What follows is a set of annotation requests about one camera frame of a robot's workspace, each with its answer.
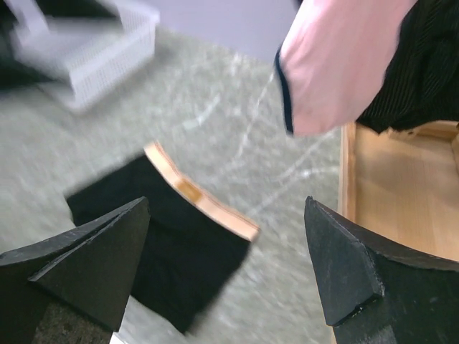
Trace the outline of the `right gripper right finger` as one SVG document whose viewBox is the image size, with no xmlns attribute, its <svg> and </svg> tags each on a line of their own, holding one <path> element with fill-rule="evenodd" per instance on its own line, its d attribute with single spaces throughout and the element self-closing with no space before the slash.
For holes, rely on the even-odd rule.
<svg viewBox="0 0 459 344">
<path fill-rule="evenodd" d="M 306 239 L 337 343 L 458 342 L 458 263 L 349 221 L 312 197 Z"/>
</svg>

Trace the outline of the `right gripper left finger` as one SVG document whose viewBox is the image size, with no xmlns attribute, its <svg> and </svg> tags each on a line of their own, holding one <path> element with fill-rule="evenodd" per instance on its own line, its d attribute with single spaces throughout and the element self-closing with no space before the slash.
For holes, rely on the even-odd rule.
<svg viewBox="0 0 459 344">
<path fill-rule="evenodd" d="M 144 197 L 1 254 L 2 343 L 109 343 L 146 239 Z"/>
</svg>

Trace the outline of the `black boxer briefs tan waistband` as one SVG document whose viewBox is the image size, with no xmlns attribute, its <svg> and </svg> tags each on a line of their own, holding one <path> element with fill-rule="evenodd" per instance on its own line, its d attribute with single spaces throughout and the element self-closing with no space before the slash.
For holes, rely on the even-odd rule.
<svg viewBox="0 0 459 344">
<path fill-rule="evenodd" d="M 66 201 L 79 226 L 140 197 L 150 221 L 131 294 L 186 333 L 240 268 L 259 228 L 181 174 L 158 143 Z"/>
</svg>

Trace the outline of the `pink underwear navy trim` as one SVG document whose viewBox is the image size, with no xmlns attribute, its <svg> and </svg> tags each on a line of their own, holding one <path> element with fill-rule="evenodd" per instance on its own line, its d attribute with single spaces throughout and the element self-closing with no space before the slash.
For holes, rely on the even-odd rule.
<svg viewBox="0 0 459 344">
<path fill-rule="evenodd" d="M 302 1 L 275 56 L 285 128 L 315 135 L 354 122 L 381 90 L 414 1 Z"/>
</svg>

